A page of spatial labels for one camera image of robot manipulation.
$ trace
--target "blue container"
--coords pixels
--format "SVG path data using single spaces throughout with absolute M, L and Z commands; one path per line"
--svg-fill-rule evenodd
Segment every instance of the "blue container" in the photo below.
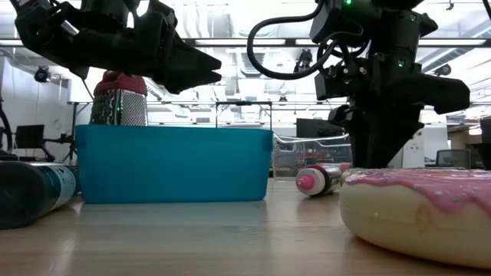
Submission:
M 272 132 L 83 125 L 76 147 L 86 203 L 257 201 Z

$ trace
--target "clear plastic bin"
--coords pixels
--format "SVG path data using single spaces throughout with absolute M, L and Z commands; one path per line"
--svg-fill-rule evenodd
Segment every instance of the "clear plastic bin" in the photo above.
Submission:
M 319 163 L 352 163 L 348 135 L 316 139 L 273 135 L 275 179 L 293 180 L 300 169 Z

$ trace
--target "pink bottle cap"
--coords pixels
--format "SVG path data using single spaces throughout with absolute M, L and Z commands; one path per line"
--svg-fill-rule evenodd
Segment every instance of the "pink bottle cap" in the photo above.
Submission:
M 314 188 L 315 179 L 312 176 L 302 176 L 297 179 L 297 186 L 302 190 L 309 190 Z

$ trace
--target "desk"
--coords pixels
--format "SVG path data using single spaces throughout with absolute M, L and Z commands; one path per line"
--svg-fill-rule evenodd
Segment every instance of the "desk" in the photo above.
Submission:
M 263 202 L 84 205 L 0 232 L 2 276 L 485 275 L 355 238 L 338 194 L 274 182 Z

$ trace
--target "spray can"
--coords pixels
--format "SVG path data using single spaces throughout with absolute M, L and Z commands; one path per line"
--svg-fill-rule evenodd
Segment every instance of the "spray can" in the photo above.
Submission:
M 305 167 L 296 178 L 297 188 L 307 196 L 326 196 L 341 187 L 339 166 L 316 164 Z
M 0 163 L 0 229 L 32 223 L 80 191 L 78 172 L 56 163 Z

